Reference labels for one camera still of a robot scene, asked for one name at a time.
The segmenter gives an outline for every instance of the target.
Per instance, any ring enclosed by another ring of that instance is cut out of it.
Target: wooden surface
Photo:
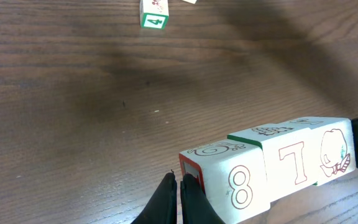
[[[135,0],[0,0],[0,223],[130,223],[182,150],[358,116],[358,1],[169,7],[159,31]],[[358,170],[246,223],[358,223]]]

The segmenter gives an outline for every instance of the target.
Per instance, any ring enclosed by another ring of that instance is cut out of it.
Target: number 8
[[[237,209],[248,207],[252,201],[252,189],[248,186],[250,173],[245,166],[236,166],[230,171],[229,185],[234,190],[231,203]]]

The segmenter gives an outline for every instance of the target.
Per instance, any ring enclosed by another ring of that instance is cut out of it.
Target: white block
[[[356,169],[352,123],[347,118],[304,117],[282,123],[311,129],[317,155],[317,183],[322,185]]]
[[[190,3],[193,3],[193,4],[196,4],[196,1],[197,0],[184,0],[185,2],[190,2]]]
[[[228,139],[259,146],[263,150],[268,198],[271,202],[316,182],[316,151],[311,129],[265,124],[229,134]]]
[[[164,29],[168,19],[168,0],[140,0],[141,27]]]
[[[179,154],[182,174],[200,182],[206,198],[226,223],[239,223],[270,208],[262,150],[222,140]]]

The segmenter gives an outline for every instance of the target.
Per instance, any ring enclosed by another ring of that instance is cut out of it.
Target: green edge of block
[[[147,16],[147,15],[165,17],[164,24],[162,24],[161,29],[159,29],[159,28],[154,28],[154,27],[146,27],[146,26],[144,26],[144,23],[146,22],[146,16]],[[143,13],[142,25],[141,25],[141,26],[142,26],[142,28],[146,28],[146,29],[163,30],[163,29],[165,29],[165,26],[167,25],[168,20],[169,20],[169,16],[145,12],[145,13]]]
[[[255,140],[246,139],[246,138],[242,138],[242,137],[237,137],[237,136],[233,136],[233,135],[230,135],[230,134],[227,136],[227,139],[248,143],[248,144],[251,144],[251,145],[254,145],[254,146],[258,146],[263,150],[262,143],[260,143],[258,141],[255,141]]]

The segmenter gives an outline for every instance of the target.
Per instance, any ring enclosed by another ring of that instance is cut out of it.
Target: red side of block
[[[186,162],[187,164],[189,164],[190,166],[192,166],[194,169],[198,171],[198,173],[200,174],[200,179],[198,181],[200,183],[201,189],[205,194],[203,172],[201,171],[200,165],[198,165],[196,162],[192,161],[191,159],[187,158],[182,154],[179,154],[179,162],[180,162],[180,169],[181,169],[182,176],[185,175],[185,166],[183,165],[183,162]]]

